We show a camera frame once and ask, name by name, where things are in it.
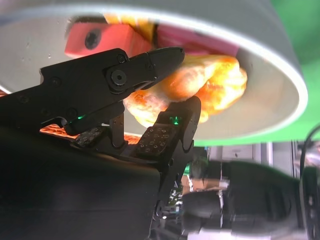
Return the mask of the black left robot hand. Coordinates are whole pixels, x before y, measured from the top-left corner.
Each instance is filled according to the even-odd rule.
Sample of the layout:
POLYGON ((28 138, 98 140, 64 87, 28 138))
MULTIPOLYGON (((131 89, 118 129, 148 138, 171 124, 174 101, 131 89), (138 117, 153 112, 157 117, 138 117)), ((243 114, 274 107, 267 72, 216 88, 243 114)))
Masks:
POLYGON ((299 180, 262 164, 199 160, 190 166, 194 188, 182 197, 182 230, 230 230, 243 236, 275 236, 304 229, 299 180))

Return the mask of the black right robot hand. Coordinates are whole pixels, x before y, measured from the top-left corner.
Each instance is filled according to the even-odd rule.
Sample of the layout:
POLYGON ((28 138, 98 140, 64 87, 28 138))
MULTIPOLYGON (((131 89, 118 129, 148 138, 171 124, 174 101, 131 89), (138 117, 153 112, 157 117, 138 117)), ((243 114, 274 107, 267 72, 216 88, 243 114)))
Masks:
POLYGON ((192 160, 201 102, 171 103, 129 147, 123 101, 184 57, 116 48, 43 67, 41 84, 3 96, 1 239, 146 240, 192 160))

